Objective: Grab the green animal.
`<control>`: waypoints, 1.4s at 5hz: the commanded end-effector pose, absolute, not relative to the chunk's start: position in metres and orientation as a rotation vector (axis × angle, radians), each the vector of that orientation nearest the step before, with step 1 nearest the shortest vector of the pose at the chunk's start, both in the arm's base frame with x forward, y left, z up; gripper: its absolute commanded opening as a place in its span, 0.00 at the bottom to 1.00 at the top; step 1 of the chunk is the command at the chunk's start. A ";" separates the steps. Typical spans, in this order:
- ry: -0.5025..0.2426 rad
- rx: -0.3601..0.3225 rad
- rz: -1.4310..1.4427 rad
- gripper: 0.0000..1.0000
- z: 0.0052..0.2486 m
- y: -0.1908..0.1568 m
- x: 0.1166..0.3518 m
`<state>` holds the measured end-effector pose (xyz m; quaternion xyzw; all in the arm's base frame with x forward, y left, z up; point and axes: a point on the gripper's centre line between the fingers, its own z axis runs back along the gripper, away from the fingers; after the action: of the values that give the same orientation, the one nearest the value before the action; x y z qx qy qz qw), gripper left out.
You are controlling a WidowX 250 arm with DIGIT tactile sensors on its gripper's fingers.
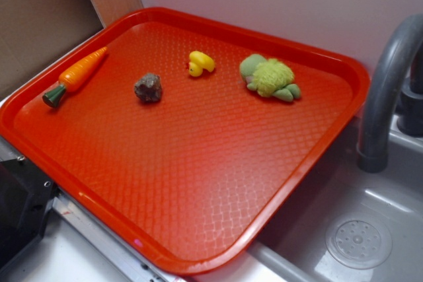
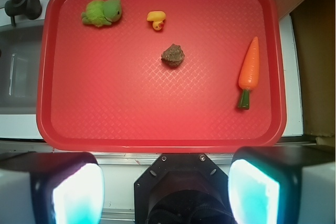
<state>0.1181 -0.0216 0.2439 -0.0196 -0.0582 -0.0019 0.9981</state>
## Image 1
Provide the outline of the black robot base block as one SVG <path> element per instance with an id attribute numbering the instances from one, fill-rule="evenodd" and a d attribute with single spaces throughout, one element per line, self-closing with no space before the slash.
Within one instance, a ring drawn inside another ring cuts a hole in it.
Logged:
<path id="1" fill-rule="evenodd" d="M 1 162 L 1 272 L 43 239 L 56 192 L 26 157 Z"/>

